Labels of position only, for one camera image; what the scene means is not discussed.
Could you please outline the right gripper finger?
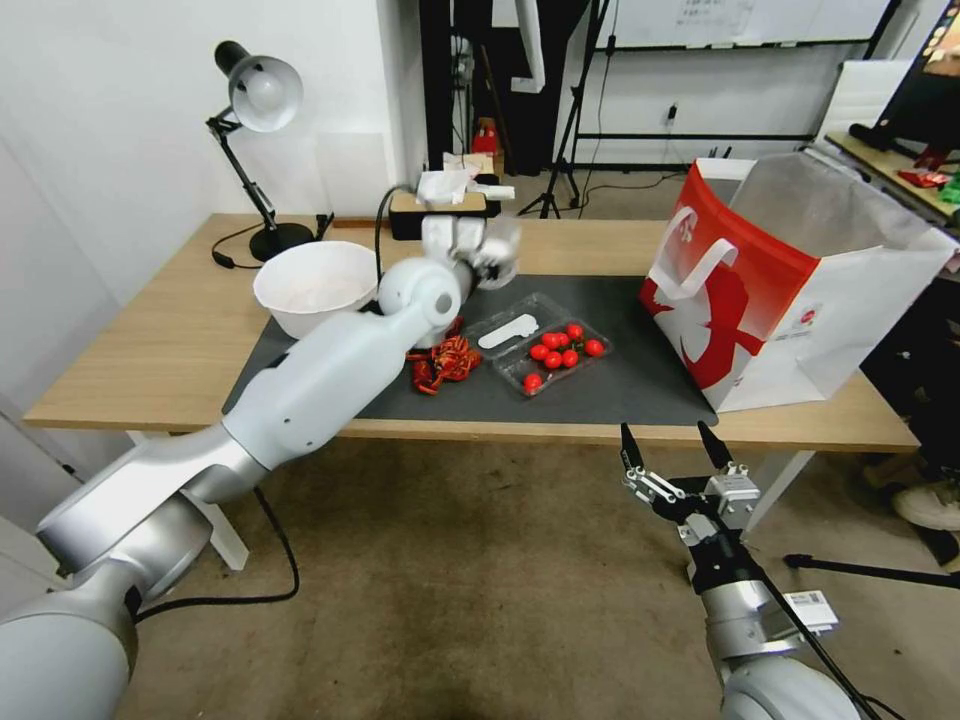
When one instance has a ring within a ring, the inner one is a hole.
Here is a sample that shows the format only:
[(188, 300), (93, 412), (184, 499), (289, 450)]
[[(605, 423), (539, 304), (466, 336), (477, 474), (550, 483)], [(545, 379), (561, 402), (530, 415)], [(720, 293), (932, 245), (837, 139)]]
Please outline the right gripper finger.
[(677, 515), (683, 509), (684, 491), (649, 469), (626, 422), (620, 424), (622, 484), (657, 515)]
[(714, 468), (713, 477), (729, 477), (738, 473), (739, 465), (734, 461), (726, 444), (717, 437), (704, 422), (697, 422), (701, 443)]

